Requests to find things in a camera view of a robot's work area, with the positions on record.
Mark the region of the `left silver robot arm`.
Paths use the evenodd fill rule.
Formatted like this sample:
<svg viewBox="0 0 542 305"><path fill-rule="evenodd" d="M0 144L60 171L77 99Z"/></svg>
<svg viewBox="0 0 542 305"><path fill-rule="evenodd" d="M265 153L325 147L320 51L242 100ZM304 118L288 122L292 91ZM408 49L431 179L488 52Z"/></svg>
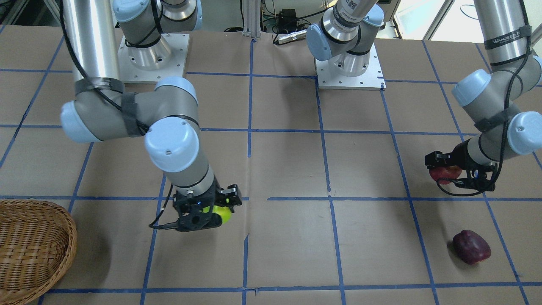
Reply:
<svg viewBox="0 0 542 305"><path fill-rule="evenodd" d="M531 50L532 28L522 0L476 0L491 73L477 70L452 93L479 134L425 165L437 187L453 184L472 196L494 191L505 160L541 149L541 114L522 112L515 99L541 83L541 58Z"/></svg>

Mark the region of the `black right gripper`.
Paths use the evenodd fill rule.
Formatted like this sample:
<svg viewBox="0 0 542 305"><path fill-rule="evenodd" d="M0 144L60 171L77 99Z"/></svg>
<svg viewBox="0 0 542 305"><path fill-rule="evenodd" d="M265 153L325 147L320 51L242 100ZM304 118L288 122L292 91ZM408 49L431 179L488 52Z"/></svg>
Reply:
<svg viewBox="0 0 542 305"><path fill-rule="evenodd" d="M185 233L222 226L223 217L212 211L215 205L229 209L242 205L240 187L234 184L227 189L221 189L215 178L211 187L201 195L183 195L176 191L174 209L179 217L174 223L174 229Z"/></svg>

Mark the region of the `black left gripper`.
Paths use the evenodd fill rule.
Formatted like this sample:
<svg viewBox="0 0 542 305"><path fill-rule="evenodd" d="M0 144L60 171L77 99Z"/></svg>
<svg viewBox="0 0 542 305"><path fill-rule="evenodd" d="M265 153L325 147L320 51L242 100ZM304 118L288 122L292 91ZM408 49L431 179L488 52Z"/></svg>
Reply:
<svg viewBox="0 0 542 305"><path fill-rule="evenodd" d="M495 182L491 181L487 174L496 173L496 161L488 158L478 143L470 144L469 142L470 140L467 140L458 144L449 154L441 151L432 151L427 154L426 168L459 166L467 173L467 177L451 180L456 187L481 192L495 191Z"/></svg>

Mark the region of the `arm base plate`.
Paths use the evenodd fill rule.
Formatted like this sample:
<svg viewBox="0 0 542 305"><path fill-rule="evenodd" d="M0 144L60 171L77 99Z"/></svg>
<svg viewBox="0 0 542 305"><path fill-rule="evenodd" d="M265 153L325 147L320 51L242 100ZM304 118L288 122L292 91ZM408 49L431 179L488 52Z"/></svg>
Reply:
<svg viewBox="0 0 542 305"><path fill-rule="evenodd" d="M163 33L149 48L128 47L122 37L118 49L120 81L155 84L167 77L184 77L188 57L188 33Z"/></svg>
<svg viewBox="0 0 542 305"><path fill-rule="evenodd" d="M314 60L320 89L382 90L387 85L376 46L361 56L344 53L327 61Z"/></svg>

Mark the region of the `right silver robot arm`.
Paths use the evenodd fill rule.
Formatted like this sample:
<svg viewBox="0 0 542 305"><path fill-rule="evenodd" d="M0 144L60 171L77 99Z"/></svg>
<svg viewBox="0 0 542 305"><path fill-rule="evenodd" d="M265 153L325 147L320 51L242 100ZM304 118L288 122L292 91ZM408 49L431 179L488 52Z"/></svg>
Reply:
<svg viewBox="0 0 542 305"><path fill-rule="evenodd" d="M164 33L198 27L197 0L62 0L60 25L74 64L75 99L62 106L65 134L91 143L144 137L153 164L171 182L178 220L157 230L191 232L216 228L229 221L242 204L238 185L220 187L203 149L195 87L182 76L160 78L152 92L127 92L120 79L112 18L126 46L151 50L155 64L167 63Z"/></svg>

